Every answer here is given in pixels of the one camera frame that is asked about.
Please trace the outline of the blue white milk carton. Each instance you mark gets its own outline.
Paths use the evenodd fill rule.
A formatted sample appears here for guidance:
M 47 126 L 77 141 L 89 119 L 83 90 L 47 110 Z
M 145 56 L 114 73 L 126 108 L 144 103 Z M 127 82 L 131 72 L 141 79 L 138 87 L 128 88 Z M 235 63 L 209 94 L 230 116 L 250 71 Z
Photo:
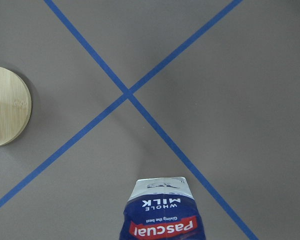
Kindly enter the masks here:
M 136 181 L 123 211 L 121 240 L 204 240 L 202 218 L 185 177 Z

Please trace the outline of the wooden stand with round base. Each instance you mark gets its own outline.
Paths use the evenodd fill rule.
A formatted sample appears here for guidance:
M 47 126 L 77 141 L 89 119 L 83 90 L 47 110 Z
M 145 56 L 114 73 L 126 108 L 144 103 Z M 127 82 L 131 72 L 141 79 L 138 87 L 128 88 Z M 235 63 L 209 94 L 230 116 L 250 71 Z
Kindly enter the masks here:
M 0 67 L 0 147 L 26 128 L 32 111 L 30 91 L 16 73 Z

